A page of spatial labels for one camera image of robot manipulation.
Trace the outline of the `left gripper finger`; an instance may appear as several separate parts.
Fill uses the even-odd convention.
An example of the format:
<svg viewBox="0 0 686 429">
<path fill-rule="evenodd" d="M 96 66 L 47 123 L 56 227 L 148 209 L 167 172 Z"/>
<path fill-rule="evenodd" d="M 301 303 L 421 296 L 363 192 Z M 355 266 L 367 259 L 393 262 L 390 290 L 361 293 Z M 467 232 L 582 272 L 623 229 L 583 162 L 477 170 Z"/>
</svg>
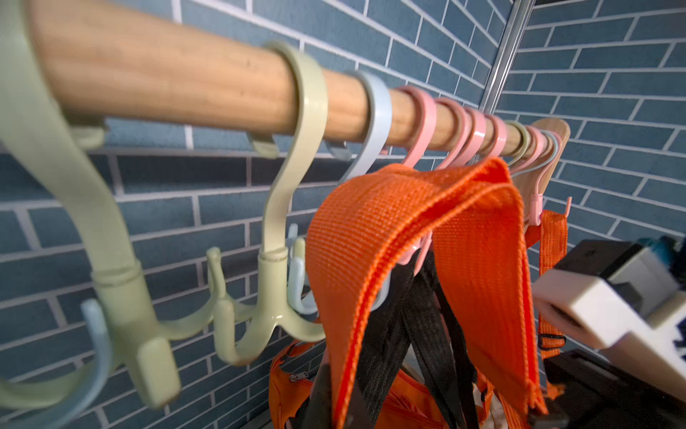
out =
<svg viewBox="0 0 686 429">
<path fill-rule="evenodd" d="M 330 365 L 322 363 L 314 380 L 314 389 L 299 410 L 299 427 L 305 429 L 336 428 L 337 420 L 334 418 L 333 411 L 334 400 Z M 343 418 L 343 427 L 374 428 L 374 423 L 358 383 L 354 383 L 348 411 Z"/>
</svg>

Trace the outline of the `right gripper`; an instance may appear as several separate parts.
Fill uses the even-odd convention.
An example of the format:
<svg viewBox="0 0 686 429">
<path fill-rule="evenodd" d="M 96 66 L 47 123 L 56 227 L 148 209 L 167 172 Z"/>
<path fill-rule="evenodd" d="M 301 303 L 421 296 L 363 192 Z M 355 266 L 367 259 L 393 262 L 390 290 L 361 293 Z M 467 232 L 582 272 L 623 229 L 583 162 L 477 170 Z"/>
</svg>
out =
<svg viewBox="0 0 686 429">
<path fill-rule="evenodd" d="M 532 428 L 684 428 L 685 403 L 585 350 L 544 361 L 547 381 L 563 393 L 531 411 Z"/>
</svg>

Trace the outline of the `black sling bag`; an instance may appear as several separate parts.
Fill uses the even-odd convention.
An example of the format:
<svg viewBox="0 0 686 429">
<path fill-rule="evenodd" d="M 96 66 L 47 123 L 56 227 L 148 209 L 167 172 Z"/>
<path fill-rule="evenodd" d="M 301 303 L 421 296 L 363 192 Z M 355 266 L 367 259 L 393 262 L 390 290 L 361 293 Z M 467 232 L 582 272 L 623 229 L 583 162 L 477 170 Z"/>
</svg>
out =
<svg viewBox="0 0 686 429">
<path fill-rule="evenodd" d="M 398 266 L 385 303 L 371 313 L 357 364 L 359 389 L 374 424 L 407 352 L 416 353 L 424 385 L 450 428 L 479 426 L 473 399 L 475 369 L 457 318 L 448 312 L 434 255 L 419 273 Z"/>
</svg>

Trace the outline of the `dark red-orange bag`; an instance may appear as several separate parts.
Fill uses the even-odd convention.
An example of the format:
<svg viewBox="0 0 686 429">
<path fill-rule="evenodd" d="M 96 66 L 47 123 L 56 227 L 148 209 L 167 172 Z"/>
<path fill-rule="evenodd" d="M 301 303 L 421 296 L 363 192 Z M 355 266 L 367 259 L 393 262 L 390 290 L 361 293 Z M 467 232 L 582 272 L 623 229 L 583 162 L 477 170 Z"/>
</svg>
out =
<svg viewBox="0 0 686 429">
<path fill-rule="evenodd" d="M 316 379 L 274 360 L 277 428 L 526 428 L 540 385 L 523 200 L 504 161 L 419 172 L 392 164 L 335 189 L 307 234 L 326 335 Z"/>
</svg>

